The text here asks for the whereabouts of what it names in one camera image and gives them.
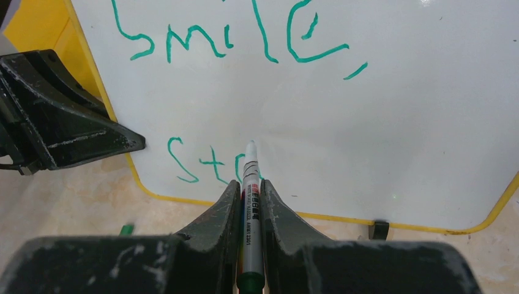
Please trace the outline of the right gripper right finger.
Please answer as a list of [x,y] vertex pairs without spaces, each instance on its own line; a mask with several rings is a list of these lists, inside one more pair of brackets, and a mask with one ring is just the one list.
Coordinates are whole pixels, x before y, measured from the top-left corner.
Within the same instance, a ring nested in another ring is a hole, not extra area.
[[449,244],[330,239],[268,180],[260,204],[271,293],[480,293],[467,261]]

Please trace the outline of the green marker cap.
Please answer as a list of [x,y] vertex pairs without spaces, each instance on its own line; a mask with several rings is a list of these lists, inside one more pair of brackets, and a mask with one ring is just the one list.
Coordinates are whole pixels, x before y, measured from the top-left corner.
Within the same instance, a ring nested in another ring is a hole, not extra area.
[[121,227],[121,230],[119,232],[120,236],[128,236],[132,235],[134,231],[135,226],[133,224],[125,224]]

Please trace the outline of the whiteboard with yellow frame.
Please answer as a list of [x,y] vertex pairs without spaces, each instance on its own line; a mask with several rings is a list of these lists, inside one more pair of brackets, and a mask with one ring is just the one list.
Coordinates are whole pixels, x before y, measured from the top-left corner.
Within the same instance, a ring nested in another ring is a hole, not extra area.
[[461,235],[518,187],[517,1],[67,1],[137,184],[211,204],[246,144],[305,217]]

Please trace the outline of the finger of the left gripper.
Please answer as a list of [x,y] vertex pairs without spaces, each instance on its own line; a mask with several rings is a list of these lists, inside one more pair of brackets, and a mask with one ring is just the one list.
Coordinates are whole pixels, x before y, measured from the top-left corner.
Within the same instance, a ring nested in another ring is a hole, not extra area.
[[53,50],[1,56],[3,170],[33,175],[139,151],[145,138],[112,121]]

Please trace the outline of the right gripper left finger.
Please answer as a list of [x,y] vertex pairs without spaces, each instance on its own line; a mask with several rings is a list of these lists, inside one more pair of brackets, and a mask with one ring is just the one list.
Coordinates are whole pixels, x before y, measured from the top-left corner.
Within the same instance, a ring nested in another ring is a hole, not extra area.
[[176,233],[46,236],[24,243],[1,276],[2,293],[232,293],[240,185]]

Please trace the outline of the white marker pen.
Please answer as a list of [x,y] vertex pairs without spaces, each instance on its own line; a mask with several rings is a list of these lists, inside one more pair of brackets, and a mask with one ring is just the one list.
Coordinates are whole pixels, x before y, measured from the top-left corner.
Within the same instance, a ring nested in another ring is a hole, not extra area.
[[242,225],[236,284],[239,293],[262,293],[265,285],[260,214],[260,177],[254,141],[245,148]]

